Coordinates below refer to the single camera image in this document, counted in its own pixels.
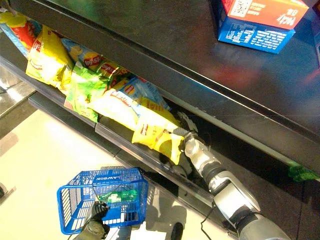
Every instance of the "snack bag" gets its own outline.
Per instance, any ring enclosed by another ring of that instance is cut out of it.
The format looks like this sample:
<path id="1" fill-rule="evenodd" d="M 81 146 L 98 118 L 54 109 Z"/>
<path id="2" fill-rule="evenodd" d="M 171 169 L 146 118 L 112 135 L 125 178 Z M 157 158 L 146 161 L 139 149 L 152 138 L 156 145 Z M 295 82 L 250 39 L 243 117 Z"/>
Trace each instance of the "snack bag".
<path id="1" fill-rule="evenodd" d="M 177 165 L 181 154 L 179 145 L 184 139 L 172 133 L 178 126 L 158 113 L 144 106 L 142 108 L 144 113 L 138 119 L 131 142 L 146 145 Z"/>
<path id="2" fill-rule="evenodd" d="M 111 118 L 134 131 L 138 121 L 138 115 L 131 105 L 138 103 L 123 92 L 117 90 L 128 82 L 128 79 L 120 81 L 113 86 L 113 88 L 107 90 L 103 96 L 92 98 L 88 106 L 101 115 Z"/>
<path id="3" fill-rule="evenodd" d="M 108 85 L 108 80 L 101 73 L 93 72 L 78 61 L 71 75 L 70 91 L 65 98 L 64 106 L 93 122 L 98 121 L 98 114 L 88 104 L 92 96 L 102 96 Z"/>
<path id="4" fill-rule="evenodd" d="M 97 70 L 101 61 L 101 56 L 98 53 L 67 38 L 62 38 L 61 42 L 75 62 L 80 61 L 86 68 L 92 71 Z"/>
<path id="5" fill-rule="evenodd" d="M 34 26 L 27 21 L 27 18 L 21 15 L 14 16 L 10 18 L 6 24 L 19 38 L 23 46 L 30 51 L 36 40 L 36 36 L 34 33 Z"/>
<path id="6" fill-rule="evenodd" d="M 108 89 L 112 88 L 123 78 L 131 78 L 133 76 L 127 69 L 106 58 L 102 58 L 96 72 L 101 73 L 102 76 L 110 79 Z"/>
<path id="7" fill-rule="evenodd" d="M 128 94 L 129 96 L 140 95 L 154 101 L 155 103 L 157 103 L 158 105 L 160 105 L 168 111 L 171 110 L 168 104 L 163 99 L 163 97 L 160 95 L 156 86 L 146 81 L 142 77 L 134 77 L 131 80 L 131 82 L 128 83 L 128 86 L 126 87 L 125 91 L 126 94 Z"/>
<path id="8" fill-rule="evenodd" d="M 13 14 L 11 12 L 2 12 L 0 13 L 0 28 L 4 31 L 7 37 L 13 42 L 13 44 L 19 49 L 19 51 L 28 59 L 29 51 L 22 44 L 16 34 L 11 30 L 11 28 L 7 25 L 8 20 L 13 18 Z"/>
<path id="9" fill-rule="evenodd" d="M 180 126 L 179 122 L 175 119 L 175 117 L 171 114 L 171 112 L 169 112 L 168 110 L 166 110 L 162 106 L 158 105 L 154 101 L 150 100 L 149 98 L 146 98 L 143 96 L 141 99 L 141 105 L 146 107 L 147 109 L 152 110 L 153 112 L 157 113 L 158 115 L 164 117 L 165 119 L 169 120 L 171 123 L 173 123 L 177 126 Z"/>
<path id="10" fill-rule="evenodd" d="M 73 67 L 59 37 L 44 25 L 29 53 L 25 73 L 67 94 Z"/>

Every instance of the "lawson logo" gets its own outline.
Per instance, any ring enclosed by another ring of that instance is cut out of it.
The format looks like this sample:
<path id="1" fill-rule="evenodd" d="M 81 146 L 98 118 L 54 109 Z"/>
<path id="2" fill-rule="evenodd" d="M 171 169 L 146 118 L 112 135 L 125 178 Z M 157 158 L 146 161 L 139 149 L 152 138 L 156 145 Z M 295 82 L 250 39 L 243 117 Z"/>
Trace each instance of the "lawson logo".
<path id="1" fill-rule="evenodd" d="M 101 176 L 97 177 L 96 181 L 105 181 L 105 180 L 119 180 L 120 176 Z"/>

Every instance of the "yellow chip bag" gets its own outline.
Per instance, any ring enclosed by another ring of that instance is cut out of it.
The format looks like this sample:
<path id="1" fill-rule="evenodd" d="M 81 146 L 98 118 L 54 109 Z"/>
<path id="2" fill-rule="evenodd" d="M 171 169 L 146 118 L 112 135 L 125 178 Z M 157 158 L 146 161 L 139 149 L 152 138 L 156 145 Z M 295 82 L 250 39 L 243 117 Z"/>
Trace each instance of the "yellow chip bag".
<path id="1" fill-rule="evenodd" d="M 159 104 L 155 103 L 154 101 L 150 100 L 149 98 L 142 97 L 141 105 L 159 114 L 160 116 L 169 120 L 171 123 L 177 126 L 180 126 L 179 122 L 175 119 L 175 117 L 171 114 L 171 112 L 169 112 L 167 109 L 160 106 Z"/>
<path id="2" fill-rule="evenodd" d="M 60 38 L 47 26 L 36 38 L 30 50 L 25 73 L 45 84 L 68 93 L 74 63 Z"/>
<path id="3" fill-rule="evenodd" d="M 177 165 L 181 155 L 179 145 L 184 137 L 172 133 L 176 128 L 177 125 L 146 108 L 138 119 L 131 142 L 146 145 Z"/>
<path id="4" fill-rule="evenodd" d="M 92 96 L 88 107 L 134 131 L 138 115 L 131 108 L 131 105 L 137 103 L 128 98 L 123 92 L 117 91 L 128 82 L 128 79 L 123 79 L 113 88 L 107 90 L 103 96 Z"/>

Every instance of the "green object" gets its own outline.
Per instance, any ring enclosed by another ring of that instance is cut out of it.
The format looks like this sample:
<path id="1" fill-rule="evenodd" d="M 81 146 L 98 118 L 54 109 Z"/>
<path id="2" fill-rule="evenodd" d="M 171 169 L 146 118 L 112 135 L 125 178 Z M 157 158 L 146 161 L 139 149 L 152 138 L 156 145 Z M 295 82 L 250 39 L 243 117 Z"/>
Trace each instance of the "green object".
<path id="1" fill-rule="evenodd" d="M 98 196 L 99 201 L 105 202 L 107 204 L 120 203 L 120 202 L 133 202 L 137 199 L 137 191 L 127 190 L 127 191 L 115 191 L 109 192 L 104 195 Z"/>
<path id="2" fill-rule="evenodd" d="M 303 182 L 305 180 L 314 180 L 320 179 L 320 176 L 314 173 L 313 171 L 301 166 L 295 165 L 289 167 L 288 172 L 289 177 L 293 178 L 296 182 Z"/>
<path id="3" fill-rule="evenodd" d="M 65 98 L 64 106 L 96 123 L 98 113 L 89 108 L 88 104 L 93 96 L 102 96 L 109 81 L 101 73 L 93 72 L 77 62 L 73 68 L 70 90 Z"/>

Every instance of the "green chip bag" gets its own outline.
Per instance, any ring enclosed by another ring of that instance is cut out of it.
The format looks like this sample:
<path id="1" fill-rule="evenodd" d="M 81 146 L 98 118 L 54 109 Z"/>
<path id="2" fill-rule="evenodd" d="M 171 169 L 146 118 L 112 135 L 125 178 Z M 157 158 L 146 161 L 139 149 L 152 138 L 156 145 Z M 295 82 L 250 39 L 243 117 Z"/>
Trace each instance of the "green chip bag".
<path id="1" fill-rule="evenodd" d="M 98 121 L 98 113 L 88 107 L 92 97 L 102 96 L 109 85 L 109 79 L 82 66 L 77 62 L 73 68 L 70 90 L 64 106 L 93 122 Z"/>

